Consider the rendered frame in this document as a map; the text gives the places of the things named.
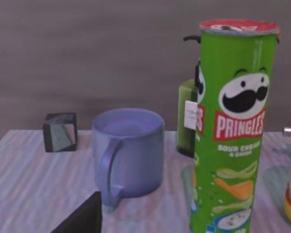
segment purple mug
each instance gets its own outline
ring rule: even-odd
[[[92,121],[95,180],[102,204],[116,207],[157,189],[163,180],[164,120],[152,111],[121,108]]]

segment eyebrow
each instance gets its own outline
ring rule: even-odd
[[[236,77],[236,75],[238,75],[239,73],[242,73],[242,72],[248,72],[248,71],[246,69],[239,69],[235,72],[234,77]]]

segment white table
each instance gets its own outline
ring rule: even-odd
[[[153,193],[103,211],[102,233],[189,233],[193,160],[166,132],[164,181]],[[291,138],[265,133],[251,233],[291,233],[282,209]],[[45,153],[41,131],[9,131],[0,141],[0,233],[49,233],[97,191],[91,131],[76,152]]]

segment gray cube face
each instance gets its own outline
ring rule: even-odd
[[[46,152],[75,151],[77,127],[75,113],[47,114],[43,125]]]

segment green pringles can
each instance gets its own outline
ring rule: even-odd
[[[200,24],[194,233],[250,233],[279,27],[240,19]]]

